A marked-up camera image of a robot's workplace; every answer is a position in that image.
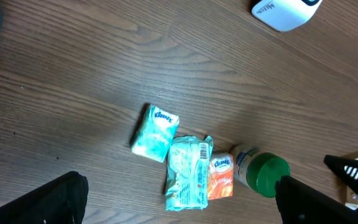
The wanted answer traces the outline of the white barcode scanner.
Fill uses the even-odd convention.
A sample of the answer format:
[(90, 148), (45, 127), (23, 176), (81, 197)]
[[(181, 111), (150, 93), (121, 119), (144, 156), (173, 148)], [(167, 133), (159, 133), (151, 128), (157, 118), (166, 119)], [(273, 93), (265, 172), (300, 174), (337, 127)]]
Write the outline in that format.
[(279, 32), (296, 29), (308, 22), (322, 0), (260, 0), (252, 14)]

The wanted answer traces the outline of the orange tissue packet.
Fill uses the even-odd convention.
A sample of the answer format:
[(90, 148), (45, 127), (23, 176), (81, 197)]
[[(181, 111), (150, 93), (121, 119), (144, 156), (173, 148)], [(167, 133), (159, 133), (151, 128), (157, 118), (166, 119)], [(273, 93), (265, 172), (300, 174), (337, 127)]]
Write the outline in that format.
[(208, 167), (208, 200), (231, 197), (233, 178), (232, 155), (228, 153), (213, 154)]

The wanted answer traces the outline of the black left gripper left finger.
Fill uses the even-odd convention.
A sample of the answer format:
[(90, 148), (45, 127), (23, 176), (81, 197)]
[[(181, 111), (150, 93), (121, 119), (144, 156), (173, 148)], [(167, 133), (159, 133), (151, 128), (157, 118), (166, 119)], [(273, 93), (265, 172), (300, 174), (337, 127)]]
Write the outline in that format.
[(0, 207), (0, 223), (81, 223), (88, 180), (70, 171)]

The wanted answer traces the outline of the green Kleenex tissue pack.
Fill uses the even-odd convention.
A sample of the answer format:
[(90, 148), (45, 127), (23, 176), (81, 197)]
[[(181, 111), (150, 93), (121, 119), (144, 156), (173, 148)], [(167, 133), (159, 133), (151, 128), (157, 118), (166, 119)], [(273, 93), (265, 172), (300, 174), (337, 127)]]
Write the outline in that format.
[(179, 116), (149, 104), (131, 144), (132, 153), (163, 162), (179, 123)]

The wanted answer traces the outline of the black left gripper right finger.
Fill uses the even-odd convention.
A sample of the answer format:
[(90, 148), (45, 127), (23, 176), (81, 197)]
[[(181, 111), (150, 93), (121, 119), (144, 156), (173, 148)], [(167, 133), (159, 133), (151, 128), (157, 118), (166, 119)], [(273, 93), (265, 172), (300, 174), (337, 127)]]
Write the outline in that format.
[(276, 181), (275, 191), (283, 224), (358, 224), (358, 209), (351, 210), (288, 175)]

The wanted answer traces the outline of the green lidded jar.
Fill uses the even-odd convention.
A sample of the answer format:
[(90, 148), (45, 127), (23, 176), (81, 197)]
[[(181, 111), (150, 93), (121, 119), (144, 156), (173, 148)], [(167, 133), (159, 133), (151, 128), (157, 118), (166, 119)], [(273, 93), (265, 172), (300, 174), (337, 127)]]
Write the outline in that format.
[(231, 154), (234, 159), (234, 177), (264, 197), (275, 197), (276, 182), (282, 176), (290, 175), (290, 166), (285, 159), (257, 147), (241, 144)]

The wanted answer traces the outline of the light green wipes packet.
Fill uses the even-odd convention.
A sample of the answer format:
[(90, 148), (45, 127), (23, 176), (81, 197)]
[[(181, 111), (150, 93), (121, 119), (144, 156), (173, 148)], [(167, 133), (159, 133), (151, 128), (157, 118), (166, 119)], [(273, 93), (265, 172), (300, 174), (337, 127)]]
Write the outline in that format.
[(213, 139), (174, 138), (168, 150), (165, 209), (202, 210), (208, 206), (208, 167)]

